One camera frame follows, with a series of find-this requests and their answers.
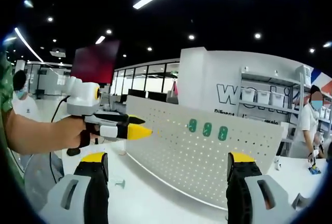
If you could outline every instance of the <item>white pegboard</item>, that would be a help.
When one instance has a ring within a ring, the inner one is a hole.
[[[228,152],[252,156],[265,174],[282,135],[279,125],[133,96],[128,96],[127,114],[153,130],[149,138],[126,141],[127,153],[175,189],[219,208],[227,208]],[[189,130],[191,119],[197,121],[195,132]],[[203,135],[205,123],[212,125],[210,136]],[[224,141],[218,138],[220,127],[228,129]]]

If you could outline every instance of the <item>white table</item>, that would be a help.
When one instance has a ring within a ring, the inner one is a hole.
[[[110,179],[125,179],[122,189],[108,183],[109,223],[227,223],[225,211],[207,206],[183,195],[152,176],[129,156],[121,156],[123,142],[90,145],[81,149],[81,154],[69,157],[62,151],[64,174],[73,174],[81,158],[90,153],[104,151],[108,154]],[[311,175],[305,159],[281,157],[280,171],[272,165],[268,174],[273,177],[289,195],[292,203],[298,193],[310,197],[320,183],[322,175]],[[325,160],[318,160],[324,171]]]

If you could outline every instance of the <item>ceiling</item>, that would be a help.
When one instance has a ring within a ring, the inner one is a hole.
[[[204,46],[278,55],[332,75],[332,47],[323,48],[332,40],[331,0],[155,0],[140,10],[133,8],[139,0],[31,1],[34,8],[25,8],[23,0],[8,0],[5,19],[15,20],[46,62],[59,62],[50,51],[60,49],[66,52],[61,61],[72,63],[77,48],[94,45],[104,35],[121,41],[117,68],[179,58],[181,49]],[[260,40],[254,38],[257,32]],[[190,34],[195,40],[188,39]],[[12,61],[21,55],[37,61],[19,40],[9,51]]]

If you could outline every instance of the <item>cable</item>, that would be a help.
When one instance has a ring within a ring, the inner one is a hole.
[[[53,117],[52,117],[51,122],[54,121],[54,118],[55,118],[56,115],[57,115],[57,112],[58,112],[58,110],[59,110],[59,107],[60,107],[61,103],[62,103],[62,102],[66,102],[68,98],[69,98],[69,96],[66,96],[65,98],[63,98],[63,99],[59,102],[59,104],[58,104],[58,106],[57,106],[57,108],[56,108],[56,111],[54,112],[54,115],[53,115]],[[50,169],[51,169],[51,173],[52,173],[52,176],[53,176],[54,182],[55,182],[55,184],[57,184],[57,180],[56,180],[56,177],[54,176],[54,172],[53,172],[53,168],[52,168],[52,152],[50,152],[49,163],[50,163]]]
[[[10,152],[11,152],[11,154],[12,154],[12,158],[14,158],[14,160],[15,160],[15,163],[16,163],[16,165],[17,165],[17,167],[20,169],[20,171],[24,174],[24,170],[21,168],[21,166],[19,165],[19,163],[17,162],[17,160],[16,160],[16,158],[15,158],[15,156],[14,156],[14,153],[12,153],[12,150],[11,149],[9,149],[10,150]]]

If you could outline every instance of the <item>face mask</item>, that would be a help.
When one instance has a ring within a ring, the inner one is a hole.
[[[311,101],[311,105],[312,105],[313,109],[315,109],[316,111],[318,111],[319,109],[322,108],[323,101]]]
[[[22,98],[24,94],[25,94],[24,90],[16,91],[16,96],[19,99]]]

